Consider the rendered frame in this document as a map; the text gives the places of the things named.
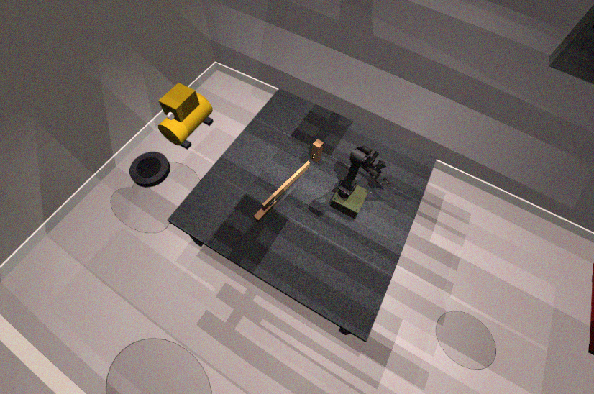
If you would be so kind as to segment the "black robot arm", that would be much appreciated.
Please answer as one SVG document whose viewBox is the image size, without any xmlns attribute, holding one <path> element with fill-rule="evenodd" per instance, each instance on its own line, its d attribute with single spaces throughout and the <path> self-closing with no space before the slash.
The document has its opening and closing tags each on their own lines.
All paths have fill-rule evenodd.
<svg viewBox="0 0 594 394">
<path fill-rule="evenodd" d="M 369 170 L 372 164 L 375 162 L 375 158 L 378 156 L 378 153 L 375 149 L 370 149 L 369 147 L 363 145 L 362 147 L 356 147 L 350 154 L 350 161 L 351 167 L 349 169 L 348 175 L 341 180 L 338 186 L 338 195 L 337 197 L 347 200 L 349 196 L 353 193 L 356 188 L 356 184 L 358 179 L 356 178 L 357 172 L 359 168 L 363 168 L 364 170 Z M 378 163 L 375 165 L 375 169 L 379 172 L 380 169 L 385 168 L 386 165 L 383 161 L 379 160 Z"/>
</svg>

